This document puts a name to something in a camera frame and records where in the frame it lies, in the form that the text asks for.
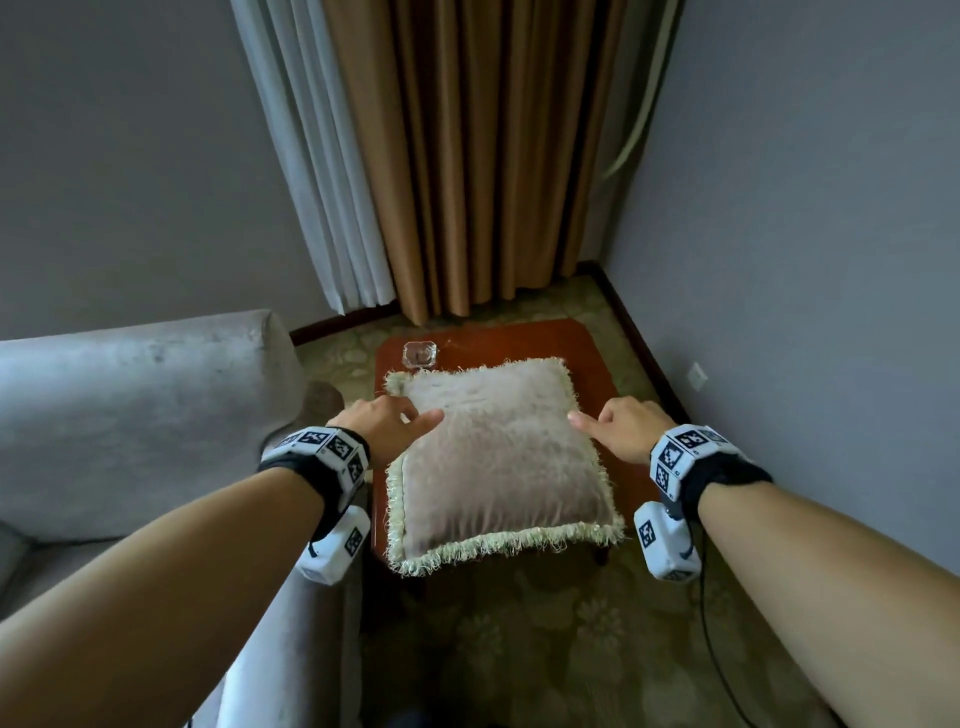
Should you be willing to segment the red-brown wooden side table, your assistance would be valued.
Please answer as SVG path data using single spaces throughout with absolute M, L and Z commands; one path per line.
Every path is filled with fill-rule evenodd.
M 630 321 L 626 337 L 663 409 L 674 420 L 686 415 L 666 375 Z M 376 352 L 374 394 L 385 393 L 384 380 L 390 372 L 402 371 L 402 349 L 408 340 L 436 343 L 437 364 L 441 371 L 470 369 L 480 365 L 496 366 L 508 360 L 562 358 L 570 371 L 578 402 L 591 416 L 598 415 L 606 401 L 618 394 L 614 378 L 608 365 L 603 363 L 594 337 L 582 322 L 570 318 L 501 326 L 470 324 L 429 334 L 416 332 L 412 337 L 390 337 Z M 645 469 L 617 460 L 603 446 L 599 447 L 599 454 L 614 484 L 616 508 L 627 519 L 628 535 L 633 535 L 634 512 L 646 502 L 657 502 L 659 491 Z M 384 470 L 374 472 L 371 491 L 371 550 L 387 565 L 388 497 Z

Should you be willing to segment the beige fringed cushion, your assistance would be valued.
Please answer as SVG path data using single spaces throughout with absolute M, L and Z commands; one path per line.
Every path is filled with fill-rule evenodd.
M 402 577 L 625 536 L 614 484 L 579 410 L 567 362 L 507 361 L 453 371 L 392 370 L 384 385 L 443 420 L 386 468 L 386 548 Z

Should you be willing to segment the person's right hand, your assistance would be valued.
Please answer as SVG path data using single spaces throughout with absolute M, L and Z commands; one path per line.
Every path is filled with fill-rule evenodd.
M 654 447 L 677 426 L 659 404 L 632 396 L 611 398 L 601 411 L 603 443 L 597 443 L 632 465 L 649 465 Z

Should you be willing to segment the dark wooden baseboard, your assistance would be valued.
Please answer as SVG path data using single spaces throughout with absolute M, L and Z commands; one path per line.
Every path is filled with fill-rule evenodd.
M 322 338 L 334 334 L 341 334 L 342 332 L 349 331 L 356 327 L 380 321 L 401 313 L 402 308 L 400 303 L 397 300 L 394 300 L 388 304 L 359 308 L 342 315 L 332 316 L 322 321 L 315 321 L 291 330 L 289 336 L 295 347 L 304 346 Z
M 609 305 L 614 318 L 625 334 L 632 351 L 638 358 L 647 379 L 651 383 L 660 404 L 667 414 L 677 421 L 680 419 L 687 421 L 688 418 L 690 418 L 687 409 L 674 391 L 668 377 L 654 357 L 653 352 L 644 340 L 642 333 L 600 263 L 596 260 L 580 261 L 576 265 L 575 275 L 590 277 L 603 294 L 606 303 Z

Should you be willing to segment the white sheer curtain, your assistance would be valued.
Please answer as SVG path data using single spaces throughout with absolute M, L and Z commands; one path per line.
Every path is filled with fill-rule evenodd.
M 396 301 L 322 0 L 230 0 L 294 211 L 330 309 Z

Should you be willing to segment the grey fabric sofa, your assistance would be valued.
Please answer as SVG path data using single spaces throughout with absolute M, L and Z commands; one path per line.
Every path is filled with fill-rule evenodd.
M 0 342 L 0 622 L 343 407 L 268 310 Z M 362 728 L 361 566 L 292 571 L 184 728 Z

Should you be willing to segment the person's right forearm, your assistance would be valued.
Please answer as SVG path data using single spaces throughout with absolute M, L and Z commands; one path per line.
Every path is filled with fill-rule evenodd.
M 960 728 L 960 576 L 767 482 L 709 484 L 699 518 L 848 728 Z

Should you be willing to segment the person's left forearm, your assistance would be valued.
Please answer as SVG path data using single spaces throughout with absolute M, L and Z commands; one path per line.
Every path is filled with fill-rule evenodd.
M 324 513 L 270 468 L 119 541 L 0 623 L 0 728 L 184 728 Z

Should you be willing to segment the person's left hand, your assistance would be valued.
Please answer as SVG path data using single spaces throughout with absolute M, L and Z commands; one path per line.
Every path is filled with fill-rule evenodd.
M 429 410 L 418 410 L 407 396 L 381 394 L 372 401 L 358 399 L 326 425 L 358 434 L 368 445 L 368 467 L 382 470 L 412 445 L 407 444 L 404 438 L 403 411 L 406 409 L 415 409 L 417 412 Z

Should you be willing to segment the brown curtain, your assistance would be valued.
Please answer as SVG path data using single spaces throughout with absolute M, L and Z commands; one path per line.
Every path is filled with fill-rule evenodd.
M 571 277 L 628 0 L 322 0 L 402 313 Z

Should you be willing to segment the white pipe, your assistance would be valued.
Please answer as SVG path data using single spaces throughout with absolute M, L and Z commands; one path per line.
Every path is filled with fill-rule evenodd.
M 606 181 L 617 176 L 621 169 L 629 162 L 630 156 L 640 143 L 642 134 L 653 114 L 654 103 L 666 71 L 670 40 L 682 5 L 683 0 L 664 0 L 663 12 L 657 27 L 653 53 L 643 89 L 643 97 L 630 133 L 612 163 L 609 164 L 599 177 L 600 183 L 606 183 Z

